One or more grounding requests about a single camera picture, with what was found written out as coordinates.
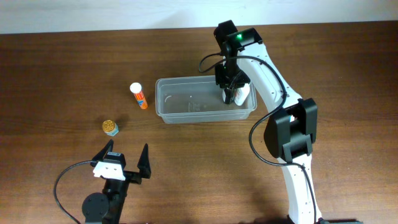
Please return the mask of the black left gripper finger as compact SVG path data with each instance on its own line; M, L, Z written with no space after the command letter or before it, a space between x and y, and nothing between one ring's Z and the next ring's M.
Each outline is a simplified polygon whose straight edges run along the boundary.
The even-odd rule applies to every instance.
M105 155L108 152L112 152L113 151L113 145L114 145L114 141L112 139L110 139L108 141L108 143L105 145L104 148L102 148L102 150L100 150L99 153L97 153L93 158L92 158L92 162L99 162L102 161L105 157Z
M139 173L142 178L150 179L151 168L150 168L150 162L149 162L149 146L148 146L148 144L144 145L144 148L141 152L141 156L139 158L139 162L137 163L137 168L139 169Z

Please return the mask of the white calamine lotion bottle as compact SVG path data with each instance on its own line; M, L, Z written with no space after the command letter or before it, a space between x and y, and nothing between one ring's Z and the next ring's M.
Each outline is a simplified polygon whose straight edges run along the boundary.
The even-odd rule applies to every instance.
M234 92L234 103L238 106L242 106L245 102L248 94L250 93L250 85L245 83L243 87L235 89Z

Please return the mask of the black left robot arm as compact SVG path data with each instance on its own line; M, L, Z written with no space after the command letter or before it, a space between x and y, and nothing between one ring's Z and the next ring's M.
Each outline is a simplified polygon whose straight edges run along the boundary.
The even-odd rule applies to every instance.
M137 172L125 170L124 154L113 151L114 141L109 140L105 147L90 162L95 177L105 180L101 192L92 193L82 204L85 223L119 223L127 191L131 184L142 184L150 179L149 147L141 152Z

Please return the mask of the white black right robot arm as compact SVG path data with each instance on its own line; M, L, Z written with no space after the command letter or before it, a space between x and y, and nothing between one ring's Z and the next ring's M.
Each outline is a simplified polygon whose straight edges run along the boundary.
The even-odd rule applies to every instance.
M284 80L269 58L256 29L239 31L233 21L218 24L213 33L222 60L212 65L216 84L224 91L224 102L237 99L245 84L254 85L268 113L252 130L265 121L264 142L274 166L282 169L289 199L290 223L326 223L317 205L311 163L317 136L318 107L311 98L304 100Z

